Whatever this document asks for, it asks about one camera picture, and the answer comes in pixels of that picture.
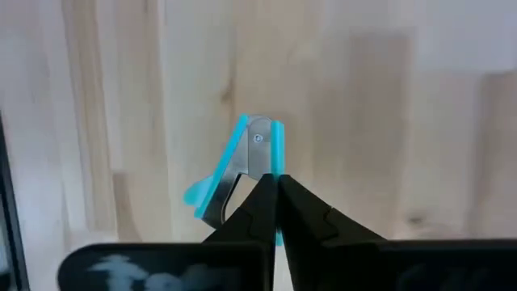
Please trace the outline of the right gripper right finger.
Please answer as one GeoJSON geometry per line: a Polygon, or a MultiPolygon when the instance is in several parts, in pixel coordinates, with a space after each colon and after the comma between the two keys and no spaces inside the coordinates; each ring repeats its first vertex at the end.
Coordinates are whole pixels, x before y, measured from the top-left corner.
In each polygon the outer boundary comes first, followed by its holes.
{"type": "Polygon", "coordinates": [[[517,239],[389,240],[289,175],[280,228],[295,291],[517,291],[517,239]]]}

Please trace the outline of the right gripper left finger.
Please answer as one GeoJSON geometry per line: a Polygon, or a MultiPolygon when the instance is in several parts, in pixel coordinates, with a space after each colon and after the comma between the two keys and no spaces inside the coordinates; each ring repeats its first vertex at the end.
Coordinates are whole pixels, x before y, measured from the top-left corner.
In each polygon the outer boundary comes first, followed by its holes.
{"type": "Polygon", "coordinates": [[[97,243],[62,261],[60,291],[272,291],[278,184],[264,175],[203,242],[97,243]]]}

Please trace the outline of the black aluminium table frame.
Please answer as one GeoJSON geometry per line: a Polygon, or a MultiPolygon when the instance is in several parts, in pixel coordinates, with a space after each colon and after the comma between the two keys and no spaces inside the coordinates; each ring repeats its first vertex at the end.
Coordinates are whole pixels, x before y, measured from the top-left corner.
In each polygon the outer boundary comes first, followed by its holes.
{"type": "Polygon", "coordinates": [[[1,113],[0,291],[30,291],[1,113]]]}

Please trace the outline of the teal staple remover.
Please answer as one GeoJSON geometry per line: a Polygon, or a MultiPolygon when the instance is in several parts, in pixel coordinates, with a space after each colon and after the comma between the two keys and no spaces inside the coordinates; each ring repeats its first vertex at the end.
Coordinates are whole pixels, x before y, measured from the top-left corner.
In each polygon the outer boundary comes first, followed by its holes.
{"type": "Polygon", "coordinates": [[[284,124],[266,116],[239,117],[215,170],[193,183],[184,202],[213,228],[205,243],[261,242],[281,246],[276,224],[278,179],[285,169],[284,124]],[[256,185],[230,215],[226,209],[241,177],[256,185]]]}

